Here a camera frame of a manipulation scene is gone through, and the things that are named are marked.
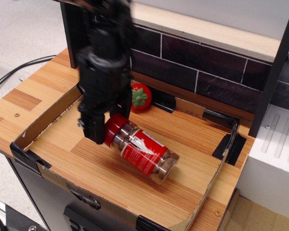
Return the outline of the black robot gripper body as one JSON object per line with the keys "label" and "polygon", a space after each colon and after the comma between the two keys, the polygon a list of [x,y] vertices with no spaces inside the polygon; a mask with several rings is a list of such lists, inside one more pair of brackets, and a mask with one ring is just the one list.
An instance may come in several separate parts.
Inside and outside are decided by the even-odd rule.
{"label": "black robot gripper body", "polygon": [[87,115],[116,114],[116,102],[122,95],[131,95],[129,71],[124,67],[128,56],[115,52],[94,53],[93,47],[86,46],[77,54],[79,64],[78,88],[83,95],[79,112]]}

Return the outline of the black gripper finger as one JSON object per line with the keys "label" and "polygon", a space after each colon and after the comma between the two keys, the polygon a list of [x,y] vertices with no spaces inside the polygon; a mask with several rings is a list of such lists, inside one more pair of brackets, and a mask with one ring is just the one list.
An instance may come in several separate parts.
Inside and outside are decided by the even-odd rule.
{"label": "black gripper finger", "polygon": [[131,95],[122,95],[116,102],[116,113],[121,114],[125,118],[129,118],[131,112]]}
{"label": "black gripper finger", "polygon": [[78,126],[83,129],[84,136],[96,144],[105,141],[105,116],[99,114],[87,115],[80,113]]}

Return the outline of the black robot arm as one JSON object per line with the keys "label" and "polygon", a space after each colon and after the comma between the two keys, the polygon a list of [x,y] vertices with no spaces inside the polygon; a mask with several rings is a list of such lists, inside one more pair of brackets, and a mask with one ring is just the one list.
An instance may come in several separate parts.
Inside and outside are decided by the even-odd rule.
{"label": "black robot arm", "polygon": [[96,144],[105,140],[105,113],[129,117],[132,74],[127,69],[136,38],[128,0],[60,1],[72,68],[83,98],[79,125]]}

